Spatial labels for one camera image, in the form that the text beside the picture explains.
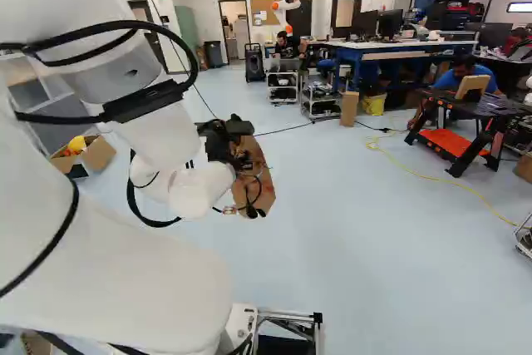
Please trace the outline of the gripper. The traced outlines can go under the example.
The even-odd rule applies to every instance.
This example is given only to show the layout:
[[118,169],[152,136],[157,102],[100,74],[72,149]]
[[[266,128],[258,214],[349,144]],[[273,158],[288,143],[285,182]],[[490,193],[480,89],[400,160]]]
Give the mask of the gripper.
[[244,137],[254,133],[250,121],[242,120],[232,114],[228,120],[212,119],[196,122],[199,136],[206,138],[205,152],[209,162],[221,162],[226,165],[249,165],[250,153],[243,148]]

